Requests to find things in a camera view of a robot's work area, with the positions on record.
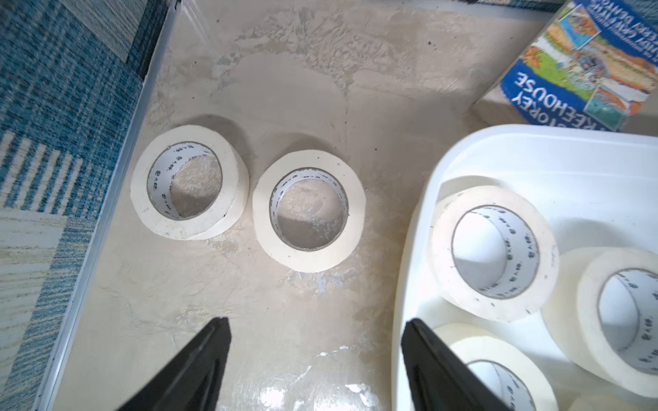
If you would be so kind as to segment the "masking tape roll five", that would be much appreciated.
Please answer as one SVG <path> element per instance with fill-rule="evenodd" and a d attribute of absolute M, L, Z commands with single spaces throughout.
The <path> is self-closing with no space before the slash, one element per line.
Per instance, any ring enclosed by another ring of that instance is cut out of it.
<path fill-rule="evenodd" d="M 434 332 L 508 409 L 559 408 L 544 374 L 512 344 L 474 325 L 442 325 Z"/>

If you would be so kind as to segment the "masking tape roll seven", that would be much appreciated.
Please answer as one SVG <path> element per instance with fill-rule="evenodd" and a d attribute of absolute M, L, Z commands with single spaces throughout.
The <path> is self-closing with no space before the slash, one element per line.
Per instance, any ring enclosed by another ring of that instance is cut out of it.
<path fill-rule="evenodd" d="M 569 411 L 634 411 L 637 408 L 630 402 L 616 397 L 591 395 L 577 398 Z"/>

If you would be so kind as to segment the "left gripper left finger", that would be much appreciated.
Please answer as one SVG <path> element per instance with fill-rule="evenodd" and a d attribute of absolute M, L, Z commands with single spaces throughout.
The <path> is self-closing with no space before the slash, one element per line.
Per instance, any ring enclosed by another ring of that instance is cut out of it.
<path fill-rule="evenodd" d="M 214 410 L 231 345 L 228 318 L 213 318 L 121 410 Z"/>

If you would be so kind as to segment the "masking tape roll four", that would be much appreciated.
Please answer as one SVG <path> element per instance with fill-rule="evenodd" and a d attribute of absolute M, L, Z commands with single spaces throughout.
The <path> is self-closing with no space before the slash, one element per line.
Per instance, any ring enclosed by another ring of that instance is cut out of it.
<path fill-rule="evenodd" d="M 657 396 L 657 256 L 632 248 L 578 248 L 560 258 L 541 309 L 572 362 L 641 397 Z"/>

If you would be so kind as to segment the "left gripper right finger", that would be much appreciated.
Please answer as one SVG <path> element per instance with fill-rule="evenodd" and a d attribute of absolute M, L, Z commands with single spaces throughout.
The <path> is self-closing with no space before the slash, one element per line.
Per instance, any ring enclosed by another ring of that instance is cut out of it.
<path fill-rule="evenodd" d="M 401 349 L 414 409 L 507 409 L 422 320 L 405 324 Z"/>

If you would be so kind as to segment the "masking tape roll six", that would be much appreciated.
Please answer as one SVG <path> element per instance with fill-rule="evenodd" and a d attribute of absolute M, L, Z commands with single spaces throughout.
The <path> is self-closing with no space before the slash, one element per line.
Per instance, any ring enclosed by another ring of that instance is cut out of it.
<path fill-rule="evenodd" d="M 504 265 L 494 276 L 459 269 L 455 237 L 469 215 L 502 240 Z M 514 322 L 536 313 L 559 278 L 560 254 L 548 221 L 524 197 L 495 186 L 468 188 L 436 204 L 427 255 L 440 295 L 485 320 Z"/>

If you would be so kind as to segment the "masking tape roll one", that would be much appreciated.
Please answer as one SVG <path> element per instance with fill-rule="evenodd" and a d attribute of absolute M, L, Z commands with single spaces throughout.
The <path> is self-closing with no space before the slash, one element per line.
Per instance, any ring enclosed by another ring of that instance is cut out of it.
<path fill-rule="evenodd" d="M 217 159 L 222 185 L 211 204 L 195 217 L 182 217 L 173 204 L 171 185 L 193 159 Z M 153 233 L 177 241 L 218 236 L 243 215 L 249 193 L 248 169 L 221 134 L 198 125 L 173 128 L 144 150 L 133 172 L 130 198 L 138 217 Z"/>

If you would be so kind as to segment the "masking tape roll two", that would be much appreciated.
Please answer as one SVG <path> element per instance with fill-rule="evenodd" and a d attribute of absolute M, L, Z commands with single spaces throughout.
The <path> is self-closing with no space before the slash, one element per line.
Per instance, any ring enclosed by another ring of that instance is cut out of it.
<path fill-rule="evenodd" d="M 320 181 L 339 197 L 344 212 L 341 231 L 320 248 L 298 248 L 283 236 L 278 211 L 286 192 L 304 180 Z M 323 272 L 346 260 L 364 227 L 366 195 L 357 174 L 342 159 L 320 150 L 291 152 L 274 162 L 253 192 L 255 234 L 274 260 L 298 272 Z"/>

